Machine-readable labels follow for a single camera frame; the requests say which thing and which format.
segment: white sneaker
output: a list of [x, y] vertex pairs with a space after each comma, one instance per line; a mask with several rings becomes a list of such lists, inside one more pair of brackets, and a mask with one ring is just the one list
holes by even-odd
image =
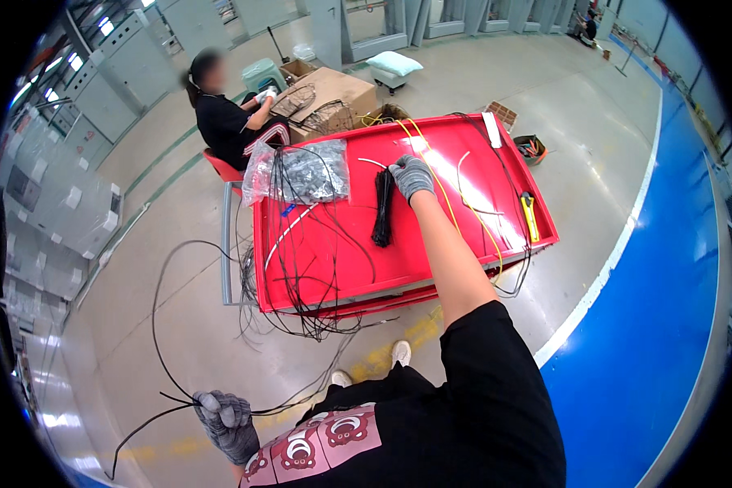
[[396, 343], [393, 345], [393, 363], [396, 364], [396, 361], [399, 361], [401, 363], [401, 366], [409, 366], [410, 364], [410, 358], [412, 357], [412, 349], [410, 348], [410, 343], [408, 343], [406, 340], [397, 340]]
[[339, 385], [342, 388], [347, 388], [348, 386], [353, 385], [353, 379], [341, 369], [337, 369], [331, 373], [331, 383]]

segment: concrete floor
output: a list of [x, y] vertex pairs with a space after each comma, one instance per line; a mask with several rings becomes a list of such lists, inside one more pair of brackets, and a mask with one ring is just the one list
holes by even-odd
[[[276, 29], [281, 46], [310, 42], [309, 19]], [[425, 69], [381, 102], [402, 105], [414, 118], [474, 112], [492, 100], [519, 114], [512, 135], [540, 136], [549, 149], [532, 169], [561, 241], [532, 259], [521, 294], [506, 300], [518, 332], [537, 351], [566, 319], [612, 251], [632, 209], [649, 160], [659, 89], [642, 69], [614, 68], [625, 53], [584, 48], [566, 36], [488, 34], [442, 37], [403, 54]], [[228, 58], [234, 97], [239, 74], [262, 57], [277, 58], [261, 35]], [[368, 70], [353, 71], [368, 80]], [[125, 219], [145, 201], [137, 222], [64, 329], [49, 329], [29, 345], [36, 394], [49, 436], [61, 458], [104, 479], [122, 437], [151, 415], [176, 404], [157, 394], [177, 393], [157, 360], [150, 331], [153, 293], [163, 260], [182, 240], [219, 241], [222, 181], [205, 162], [195, 114], [183, 92], [161, 100], [115, 147], [98, 172], [130, 189]], [[155, 165], [137, 185], [133, 182]], [[251, 235], [251, 210], [238, 233]], [[508, 285], [514, 275], [503, 278]], [[237, 293], [238, 277], [234, 276]], [[224, 307], [218, 253], [180, 251], [166, 273], [157, 311], [157, 335], [169, 369], [190, 391], [220, 389], [247, 398], [254, 409], [277, 405], [306, 385], [335, 354], [339, 338], [318, 344], [279, 331], [237, 339], [238, 310]], [[438, 301], [369, 316], [395, 322], [361, 331], [340, 359], [355, 380], [379, 378], [390, 367], [390, 347], [407, 339], [412, 366], [434, 384], [444, 381], [439, 361]], [[259, 320], [261, 330], [270, 326]], [[256, 418], [261, 441], [287, 430], [309, 407]], [[120, 454], [116, 483], [124, 486], [233, 486], [231, 468], [209, 443], [192, 412], [176, 412], [146, 427]]]

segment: work glove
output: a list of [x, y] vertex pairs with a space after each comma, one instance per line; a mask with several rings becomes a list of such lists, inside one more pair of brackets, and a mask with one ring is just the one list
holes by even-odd
[[224, 394], [219, 390], [198, 391], [193, 395], [200, 407], [195, 413], [204, 424], [206, 435], [225, 456], [236, 466], [242, 468], [260, 449], [257, 432], [252, 425], [250, 403], [234, 394]]
[[273, 86], [268, 87], [267, 89], [255, 95], [255, 102], [263, 105], [263, 103], [266, 101], [266, 98], [276, 98], [276, 94], [276, 89]]
[[431, 178], [431, 171], [428, 165], [413, 155], [403, 155], [395, 163], [388, 166], [399, 187], [401, 194], [410, 203], [410, 198], [418, 190], [428, 190], [434, 193], [434, 181]]

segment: wooden crate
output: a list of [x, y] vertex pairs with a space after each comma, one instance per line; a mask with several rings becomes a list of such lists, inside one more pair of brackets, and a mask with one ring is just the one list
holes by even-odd
[[517, 113], [498, 102], [489, 103], [484, 112], [493, 112], [508, 133], [512, 131], [515, 121], [517, 120]]

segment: white pillow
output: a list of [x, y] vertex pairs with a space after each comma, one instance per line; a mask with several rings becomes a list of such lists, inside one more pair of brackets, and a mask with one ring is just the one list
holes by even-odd
[[413, 71], [423, 69], [423, 65], [414, 59], [393, 51], [381, 52], [375, 57], [367, 59], [366, 63], [398, 76], [406, 76]]

